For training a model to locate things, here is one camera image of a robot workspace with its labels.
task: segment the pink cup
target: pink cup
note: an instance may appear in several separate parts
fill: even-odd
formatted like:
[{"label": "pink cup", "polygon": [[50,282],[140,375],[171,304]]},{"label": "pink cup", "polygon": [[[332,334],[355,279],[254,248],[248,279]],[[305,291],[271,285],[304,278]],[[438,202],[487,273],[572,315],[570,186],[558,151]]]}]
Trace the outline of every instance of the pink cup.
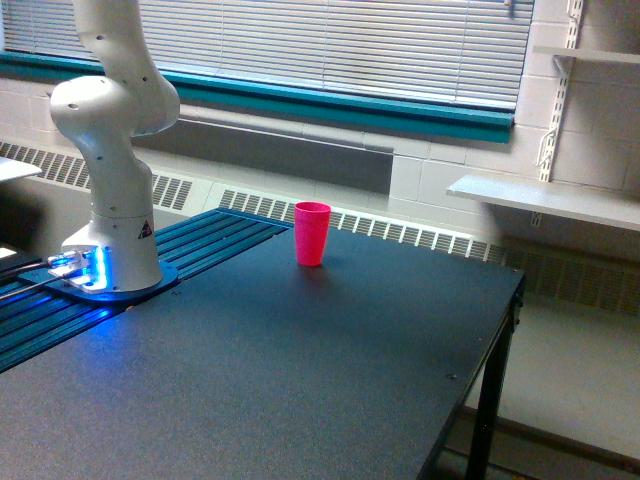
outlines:
[{"label": "pink cup", "polygon": [[324,203],[296,204],[293,230],[296,236],[296,257],[300,265],[317,267],[322,263],[330,217],[331,207]]}]

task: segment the window blind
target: window blind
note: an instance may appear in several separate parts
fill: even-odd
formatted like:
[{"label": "window blind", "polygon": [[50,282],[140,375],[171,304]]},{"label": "window blind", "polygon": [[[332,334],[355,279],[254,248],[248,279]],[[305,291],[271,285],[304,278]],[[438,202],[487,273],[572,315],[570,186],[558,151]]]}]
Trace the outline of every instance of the window blind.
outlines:
[{"label": "window blind", "polygon": [[[514,109],[533,0],[140,0],[165,70]],[[5,47],[92,58],[71,0],[4,0]]]}]

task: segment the white brick wall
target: white brick wall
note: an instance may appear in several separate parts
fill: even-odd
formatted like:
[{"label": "white brick wall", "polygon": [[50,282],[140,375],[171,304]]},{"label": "white brick wall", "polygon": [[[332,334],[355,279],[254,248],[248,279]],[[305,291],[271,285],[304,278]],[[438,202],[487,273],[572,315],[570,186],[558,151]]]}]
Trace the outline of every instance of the white brick wall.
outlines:
[{"label": "white brick wall", "polygon": [[[438,223],[487,236],[517,236],[573,249],[640,260],[640,235],[602,227],[554,221],[540,229],[528,224],[527,212],[504,212],[468,200],[452,199],[446,187],[465,173],[489,170],[537,177],[538,145],[551,117],[556,71],[548,55],[532,53],[533,45],[563,46],[568,29],[564,0],[537,0],[529,53],[511,142],[499,145],[451,138],[406,138],[361,129],[335,128],[184,106],[187,118],[232,128],[305,138],[351,148],[387,152],[395,157],[390,196],[380,198],[353,189],[297,179],[272,172],[255,172],[222,165],[195,165],[193,173],[228,177],[267,190],[301,197],[315,196],[352,208]],[[640,52],[637,0],[590,0],[583,19],[580,46]],[[48,115],[51,86],[0,79],[0,135],[54,146],[70,146],[56,132]],[[557,181],[622,190],[640,195],[640,67],[578,62],[570,85],[565,121],[555,161]],[[593,230],[582,242],[573,233]]]}]

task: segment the wall shelf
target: wall shelf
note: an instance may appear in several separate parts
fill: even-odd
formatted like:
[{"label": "wall shelf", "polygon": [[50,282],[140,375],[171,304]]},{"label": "wall shelf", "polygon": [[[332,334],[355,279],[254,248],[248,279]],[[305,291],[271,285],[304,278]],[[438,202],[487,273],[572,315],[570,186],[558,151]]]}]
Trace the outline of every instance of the wall shelf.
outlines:
[{"label": "wall shelf", "polygon": [[564,58],[576,58],[587,62],[628,63],[640,65],[640,55],[633,53],[587,50],[583,48],[533,47],[534,53],[545,53]]},{"label": "wall shelf", "polygon": [[42,170],[34,165],[0,157],[0,182],[38,175],[40,172]]},{"label": "wall shelf", "polygon": [[640,198],[514,175],[470,174],[447,194],[537,213],[640,231]]}]

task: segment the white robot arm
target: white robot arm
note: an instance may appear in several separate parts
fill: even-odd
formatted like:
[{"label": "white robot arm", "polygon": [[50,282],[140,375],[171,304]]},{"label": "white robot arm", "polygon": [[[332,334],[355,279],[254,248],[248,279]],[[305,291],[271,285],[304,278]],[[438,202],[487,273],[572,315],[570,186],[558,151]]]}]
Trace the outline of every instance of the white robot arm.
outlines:
[{"label": "white robot arm", "polygon": [[180,102],[151,60],[137,0],[73,3],[80,40],[102,62],[106,77],[61,83],[51,96],[51,116],[82,152],[91,178],[90,222],[65,240],[63,249],[87,252],[88,275],[71,280],[85,292],[142,290],[162,274],[153,234],[152,175],[135,158],[131,137],[173,125]]}]

